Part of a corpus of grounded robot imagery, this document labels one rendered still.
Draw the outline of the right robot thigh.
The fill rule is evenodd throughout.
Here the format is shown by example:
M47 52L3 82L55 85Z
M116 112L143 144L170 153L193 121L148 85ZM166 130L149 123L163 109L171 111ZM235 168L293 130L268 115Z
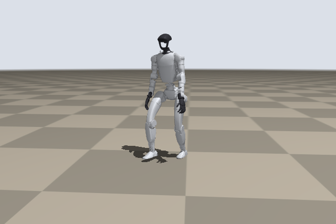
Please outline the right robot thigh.
M146 117L146 123L148 123L149 128L156 127L156 120L154 118L158 110L160 109L162 102L165 102L165 101L166 101L166 98L165 98L164 91L158 91L153 97L150 103L149 109L148 109L147 117Z

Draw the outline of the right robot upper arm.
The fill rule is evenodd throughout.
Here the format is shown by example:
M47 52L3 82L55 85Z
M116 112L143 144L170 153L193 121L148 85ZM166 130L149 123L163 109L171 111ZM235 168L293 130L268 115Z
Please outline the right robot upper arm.
M151 57L151 62L152 62L152 73L151 73L151 79L157 79L158 78L158 74L157 74L157 70L158 70L158 66L157 66L157 61L156 61L156 56L154 55Z

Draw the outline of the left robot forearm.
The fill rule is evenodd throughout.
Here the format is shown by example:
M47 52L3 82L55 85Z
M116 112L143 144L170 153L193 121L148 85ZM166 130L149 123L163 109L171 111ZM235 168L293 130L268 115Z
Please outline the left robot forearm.
M182 97L184 97L184 86L186 83L186 79L185 79L185 74L181 74L181 80L178 82L178 93L181 94ZM178 97L178 96L177 96Z

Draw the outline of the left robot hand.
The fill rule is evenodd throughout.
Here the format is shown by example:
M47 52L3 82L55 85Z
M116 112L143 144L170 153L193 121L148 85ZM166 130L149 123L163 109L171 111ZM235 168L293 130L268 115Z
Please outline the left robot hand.
M180 105L180 109L178 110L178 112L180 113L184 113L186 108L185 108L185 102L184 102L184 97L181 96L180 93L178 93L178 99L179 99L179 103L176 107L178 107Z

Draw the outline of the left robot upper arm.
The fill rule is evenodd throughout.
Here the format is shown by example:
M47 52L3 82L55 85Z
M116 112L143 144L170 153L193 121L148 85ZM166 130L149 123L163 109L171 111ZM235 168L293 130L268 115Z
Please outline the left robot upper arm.
M176 76L177 80L181 80L181 74L185 74L185 67L184 67L184 56L179 54L174 54L174 60L177 62L177 68L179 74Z

